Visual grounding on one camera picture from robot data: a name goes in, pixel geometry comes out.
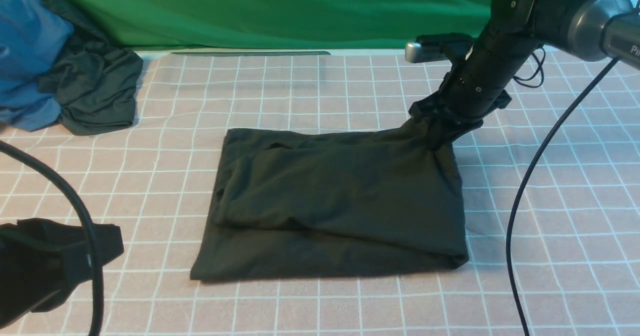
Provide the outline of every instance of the pink grid mat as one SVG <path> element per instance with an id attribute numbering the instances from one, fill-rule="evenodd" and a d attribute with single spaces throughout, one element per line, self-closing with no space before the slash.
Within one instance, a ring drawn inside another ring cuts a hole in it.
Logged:
<path id="1" fill-rule="evenodd" d="M 503 252 L 511 203 L 538 143 L 602 67 L 550 52 L 543 88 L 510 87 L 509 108 L 455 143 L 472 259 L 452 273 L 224 286 L 188 277 L 227 128 L 396 127 L 438 87 L 446 63 L 169 55 L 147 61 L 131 129 L 90 138 L 61 127 L 4 129 L 0 137 L 57 169 L 96 222 L 122 227 L 125 255 L 105 271 L 107 336 L 519 336 Z M 639 117 L 640 73 L 621 65 L 534 173 L 513 252 L 535 336 L 640 336 Z M 41 176 L 6 157 L 0 175 L 0 222 L 78 223 Z M 90 297 L 82 285 L 64 306 L 0 335 L 86 335 Z"/>

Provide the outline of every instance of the cable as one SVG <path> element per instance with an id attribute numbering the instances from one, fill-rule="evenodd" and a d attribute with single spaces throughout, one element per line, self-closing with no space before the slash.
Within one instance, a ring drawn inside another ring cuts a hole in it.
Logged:
<path id="1" fill-rule="evenodd" d="M 619 58 L 615 58 L 611 60 L 608 65 L 602 69 L 602 71 L 596 76 L 593 81 L 584 89 L 584 91 L 571 103 L 571 105 L 564 111 L 564 113 L 558 118 L 558 121 L 555 122 L 549 134 L 547 134 L 544 141 L 540 144 L 537 152 L 535 153 L 531 163 L 529 164 L 524 177 L 522 178 L 522 182 L 518 188 L 518 193 L 516 194 L 515 200 L 513 202 L 513 207 L 511 209 L 511 214 L 509 216 L 509 225 L 507 226 L 507 235 L 506 235 L 506 252 L 507 252 L 507 272 L 509 273 L 509 283 L 511 285 L 511 291 L 513 292 L 513 299 L 516 303 L 516 308 L 518 309 L 518 316 L 520 319 L 520 323 L 522 324 L 522 330 L 524 331 L 525 336 L 530 336 L 529 328 L 527 326 L 527 319 L 524 316 L 524 312 L 522 311 L 522 305 L 520 302 L 520 298 L 518 296 L 518 288 L 516 286 L 515 278 L 514 278 L 514 266 L 512 265 L 512 233 L 514 232 L 514 221 L 516 217 L 516 213 L 518 212 L 518 206 L 520 204 L 522 194 L 524 193 L 525 187 L 533 173 L 534 168 L 536 167 L 538 161 L 542 157 L 542 153 L 545 151 L 551 139 L 556 135 L 557 131 L 560 129 L 565 120 L 571 115 L 571 113 L 578 107 L 578 105 L 585 99 L 587 95 L 595 88 L 596 85 L 611 71 L 611 69 L 617 64 Z"/>
<path id="2" fill-rule="evenodd" d="M 545 64 L 545 60 L 547 59 L 547 51 L 545 50 L 544 47 L 539 47 L 538 49 L 542 50 L 542 60 L 540 60 L 538 58 L 538 56 L 535 54 L 535 52 L 533 54 L 531 54 L 531 56 L 533 56 L 533 58 L 535 59 L 535 63 L 537 63 L 537 69 L 535 70 L 535 72 L 533 73 L 533 75 L 531 77 L 528 77 L 527 79 L 523 79 L 519 76 L 514 76 L 513 80 L 522 85 L 522 86 L 526 86 L 527 88 L 540 88 L 540 86 L 542 86 L 542 84 L 544 84 L 545 82 L 545 70 L 543 68 L 544 64 Z M 533 80 L 535 77 L 538 76 L 538 74 L 540 74 L 540 82 L 537 85 L 530 85 L 530 84 L 526 84 L 524 83 L 524 81 L 531 81 Z"/>
<path id="3" fill-rule="evenodd" d="M 91 316 L 89 336 L 100 335 L 100 331 L 103 327 L 103 318 L 105 317 L 105 279 L 103 277 L 103 268 L 101 267 L 103 263 L 98 254 L 98 238 L 96 237 L 96 229 L 94 228 L 94 223 L 91 220 L 87 207 L 73 187 L 67 183 L 60 174 L 55 172 L 55 170 L 46 166 L 45 163 L 39 161 L 26 152 L 3 142 L 2 140 L 0 140 L 0 152 L 34 169 L 51 181 L 51 183 L 53 183 L 58 190 L 62 192 L 66 199 L 69 200 L 73 209 L 75 209 L 75 212 L 80 218 L 80 223 L 82 224 L 82 229 L 84 231 L 84 238 L 87 243 L 89 261 L 91 262 L 91 283 L 93 288 L 93 314 Z"/>

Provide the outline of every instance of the fabric fold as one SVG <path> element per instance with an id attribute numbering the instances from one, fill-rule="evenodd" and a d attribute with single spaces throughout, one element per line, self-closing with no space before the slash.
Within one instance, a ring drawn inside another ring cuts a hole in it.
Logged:
<path id="1" fill-rule="evenodd" d="M 304 135 L 232 129 L 191 277 L 376 277 L 469 260 L 453 148 L 426 124 Z"/>

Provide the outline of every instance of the green screen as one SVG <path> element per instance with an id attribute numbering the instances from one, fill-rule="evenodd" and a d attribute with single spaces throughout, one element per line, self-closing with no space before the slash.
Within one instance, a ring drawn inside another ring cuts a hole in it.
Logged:
<path id="1" fill-rule="evenodd" d="M 398 48 L 477 36 L 490 0 L 71 0 L 130 47 Z"/>

